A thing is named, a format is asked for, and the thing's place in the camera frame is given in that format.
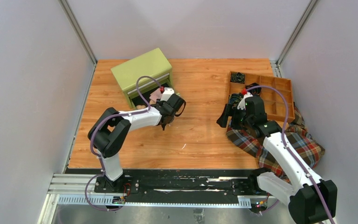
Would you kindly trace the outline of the beige makeup sponge front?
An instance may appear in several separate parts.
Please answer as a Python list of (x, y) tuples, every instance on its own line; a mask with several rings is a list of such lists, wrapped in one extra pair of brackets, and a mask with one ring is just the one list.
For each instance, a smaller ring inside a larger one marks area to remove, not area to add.
[(137, 109), (137, 110), (145, 109), (145, 108), (146, 108), (145, 105), (137, 105), (137, 106), (136, 106), (136, 109)]

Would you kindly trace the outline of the green metal drawer cabinet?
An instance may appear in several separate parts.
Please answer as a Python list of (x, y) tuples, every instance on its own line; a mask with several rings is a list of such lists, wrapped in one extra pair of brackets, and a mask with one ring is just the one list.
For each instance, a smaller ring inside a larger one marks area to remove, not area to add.
[(150, 91), (158, 88), (158, 84), (148, 77), (157, 80), (164, 87), (173, 88), (172, 65), (160, 48), (119, 64), (111, 68), (111, 72), (131, 109), (144, 104), (137, 88), (145, 99), (148, 99)]

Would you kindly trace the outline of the pink square card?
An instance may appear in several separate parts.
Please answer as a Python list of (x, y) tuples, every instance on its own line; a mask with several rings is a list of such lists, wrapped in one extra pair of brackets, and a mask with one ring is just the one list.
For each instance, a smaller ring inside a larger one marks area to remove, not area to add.
[(156, 103), (158, 99), (161, 99), (162, 97), (162, 92), (159, 88), (157, 88), (155, 91), (153, 91), (151, 94), (150, 94), (150, 103)]

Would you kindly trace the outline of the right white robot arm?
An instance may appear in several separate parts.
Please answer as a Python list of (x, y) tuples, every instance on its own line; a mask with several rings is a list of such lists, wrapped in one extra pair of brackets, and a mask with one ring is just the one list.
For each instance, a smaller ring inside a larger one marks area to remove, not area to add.
[(225, 104), (216, 123), (222, 127), (249, 131), (272, 154), (289, 179), (285, 182), (271, 169), (253, 171), (248, 189), (258, 195), (270, 193), (288, 208), (296, 224), (333, 222), (337, 207), (337, 186), (312, 170), (293, 148), (281, 126), (269, 120), (259, 96), (244, 96), (236, 104)]

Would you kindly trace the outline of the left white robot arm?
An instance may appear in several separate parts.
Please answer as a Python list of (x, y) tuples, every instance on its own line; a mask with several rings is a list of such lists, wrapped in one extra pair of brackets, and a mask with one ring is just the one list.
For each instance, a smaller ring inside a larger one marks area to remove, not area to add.
[(186, 101), (173, 93), (163, 94), (157, 103), (144, 109), (126, 112), (113, 107), (106, 109), (88, 133), (90, 150), (102, 167), (102, 175), (96, 179), (96, 189), (118, 193), (126, 186), (119, 151), (129, 132), (149, 126), (165, 128), (183, 113), (185, 107)]

